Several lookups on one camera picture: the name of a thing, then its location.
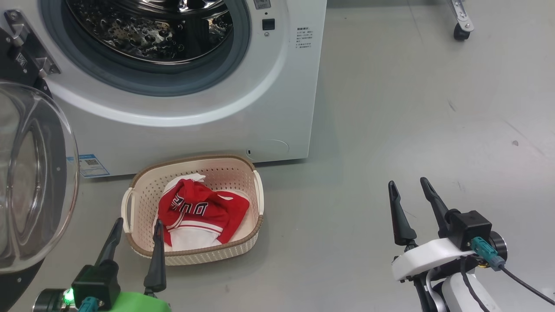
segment cable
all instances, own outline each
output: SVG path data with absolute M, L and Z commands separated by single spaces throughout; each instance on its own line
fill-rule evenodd
M 476 295 L 476 293 L 474 292 L 474 289 L 470 285 L 470 281 L 468 280 L 468 276 L 466 276 L 466 257 L 462 257 L 462 259 L 461 259 L 461 275 L 462 275 L 462 280 L 465 282 L 465 285 L 468 288 L 468 291 L 470 292 L 470 295 L 472 295 L 474 300 L 476 300 L 476 302 L 478 303 L 478 305 L 480 306 L 482 311 L 490 312 L 486 308 L 484 303 L 480 300 L 480 298 L 478 298 L 478 295 Z
M 501 270 L 503 272 L 505 272 L 505 274 L 509 275 L 510 278 L 512 278 L 513 280 L 515 280 L 517 283 L 521 284 L 522 286 L 524 286 L 526 289 L 528 289 L 529 291 L 535 293 L 536 295 L 538 295 L 540 298 L 542 298 L 543 300 L 549 302 L 552 305 L 555 305 L 555 301 L 547 296 L 545 296 L 544 294 L 540 293 L 538 290 L 536 290 L 534 287 L 526 284 L 525 282 L 523 282 L 520 278 L 516 277 L 514 274 L 512 274 L 509 270 L 507 270 L 505 268 L 505 266 L 501 266 Z

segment gray floor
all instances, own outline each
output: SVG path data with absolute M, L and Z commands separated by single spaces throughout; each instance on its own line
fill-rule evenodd
M 479 210 L 509 244 L 507 267 L 554 288 L 555 3 L 467 1 L 476 26 L 454 42 L 445 6 L 329 10 L 310 158 L 261 167 L 266 220 L 251 252 L 168 268 L 175 311 L 420 311 L 392 281 L 387 182 L 418 243 L 437 226 L 418 179 L 450 208 Z M 129 179 L 84 181 L 74 219 L 13 311 L 68 287 L 95 261 Z M 148 261 L 122 240 L 125 291 Z M 502 273 L 477 276 L 504 311 L 551 311 Z

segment basket rim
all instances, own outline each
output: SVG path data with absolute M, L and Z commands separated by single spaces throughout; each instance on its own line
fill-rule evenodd
M 214 246 L 214 247 L 206 247 L 206 248 L 183 250 L 183 251 L 166 251 L 166 252 L 164 252 L 164 256 L 166 256 L 166 257 L 169 257 L 169 256 L 190 256 L 190 255 L 195 255 L 195 254 L 203 254 L 203 253 L 219 251 L 219 250 L 235 247 L 235 246 L 238 246 L 238 245 L 242 245 L 242 244 L 246 243 L 247 241 L 251 240 L 258 233 L 258 231 L 260 230 L 260 227 L 262 226 L 263 221 L 264 221 L 264 216 L 262 216 L 262 215 L 258 216 L 258 222 L 256 223 L 256 226 L 254 227 L 253 231 L 250 232 L 250 234 L 247 235 L 245 238 L 242 238 L 240 240 L 231 241 L 227 244 Z M 153 252 L 152 251 L 147 251 L 147 250 L 139 247 L 139 245 L 137 245 L 137 243 L 135 243 L 135 241 L 133 240 L 132 235 L 133 235 L 132 233 L 126 233 L 125 234 L 125 237 L 127 237 L 127 241 L 131 245 L 131 248 L 133 248 L 137 253 L 139 253 L 143 256 L 152 257 Z
M 176 165 L 176 164 L 180 164 L 180 163 L 194 162 L 196 160 L 224 159 L 224 158 L 231 158 L 231 159 L 240 160 L 240 161 L 244 162 L 245 164 L 247 164 L 253 172 L 256 171 L 256 168 L 254 167 L 252 162 L 248 161 L 247 159 L 245 159 L 243 157 L 237 156 L 237 155 L 231 155 L 231 154 L 229 154 L 229 155 L 228 154 L 199 155 L 199 156 L 194 156 L 194 157 L 187 157 L 187 158 L 181 158 L 181 159 L 176 159 L 176 160 L 170 160 L 168 162 L 162 162 L 162 163 L 154 164 L 150 167 L 147 167 L 147 168 L 139 171 L 139 173 L 137 173 L 135 175 L 135 177 L 133 178 L 133 180 L 129 184 L 129 187 L 135 188 L 135 185 L 137 184 L 137 182 L 139 181 L 139 179 L 142 176 L 144 176 L 147 172 L 149 172 L 151 170 L 154 170 L 154 169 L 158 169 L 160 167 L 165 167 L 165 166 L 168 166 L 168 165 Z
M 254 167 L 252 162 L 250 162 L 249 160 L 247 160 L 243 157 L 237 156 L 237 155 L 231 155 L 231 154 L 199 155 L 199 156 L 193 156 L 193 157 L 171 160 L 171 161 L 168 161 L 168 162 L 162 162 L 162 163 L 158 163 L 158 164 L 152 165 L 150 167 L 147 167 L 147 168 L 141 170 L 139 173 L 137 173 L 135 175 L 135 177 L 131 181 L 131 184 L 129 185 L 129 187 L 134 189 L 137 182 L 139 181 L 139 179 L 142 176 L 144 176 L 147 172 L 149 172 L 153 169 L 157 169 L 157 168 L 160 168 L 160 167 L 165 167 L 167 165 L 193 162 L 195 160 L 209 160 L 209 159 L 220 159 L 220 158 L 221 159 L 231 158 L 231 159 L 240 160 L 240 161 L 244 162 L 245 164 L 247 164 L 253 172 L 256 171 L 256 168 Z M 227 249 L 227 248 L 231 248 L 231 247 L 235 247 L 235 246 L 244 244 L 247 241 L 251 240 L 258 233 L 258 231 L 260 230 L 260 227 L 262 226 L 263 221 L 264 221 L 264 216 L 259 215 L 258 216 L 258 222 L 256 223 L 256 226 L 254 226 L 254 229 L 249 233 L 249 235 L 247 235 L 246 237 L 244 237 L 240 240 L 231 241 L 229 243 L 219 245 L 219 246 L 206 247 L 206 248 L 200 248 L 200 249 L 191 249 L 191 250 L 182 250 L 182 251 L 166 251 L 164 253 L 164 256 L 166 256 L 166 257 L 168 257 L 168 256 L 188 256 L 188 255 L 209 253 L 209 252 L 223 250 L 223 249 Z M 137 253 L 139 253 L 143 256 L 152 257 L 152 253 L 153 253 L 152 251 L 147 251 L 147 250 L 139 247 L 139 245 L 137 243 L 135 243 L 135 241 L 133 240 L 133 233 L 126 233 L 125 237 L 127 237 L 127 241 L 129 242 L 131 247 Z

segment white handle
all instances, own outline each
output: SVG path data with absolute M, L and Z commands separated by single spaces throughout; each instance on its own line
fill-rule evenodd
M 129 197 L 131 197 L 131 229 L 129 229 L 129 223 L 127 222 L 127 203 L 129 202 Z M 123 218 L 123 231 L 126 233 L 133 232 L 133 220 L 135 219 L 135 191 L 133 188 L 129 188 L 122 199 L 122 218 Z
M 262 179 L 260 179 L 260 175 L 255 170 L 254 173 L 254 187 L 256 189 L 256 197 L 258 197 L 258 213 L 260 215 L 264 214 L 264 188 L 262 187 Z

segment white washing machine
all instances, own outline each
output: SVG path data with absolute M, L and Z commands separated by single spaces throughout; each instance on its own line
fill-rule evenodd
M 306 158 L 326 0 L 3 0 L 84 177 L 205 153 Z

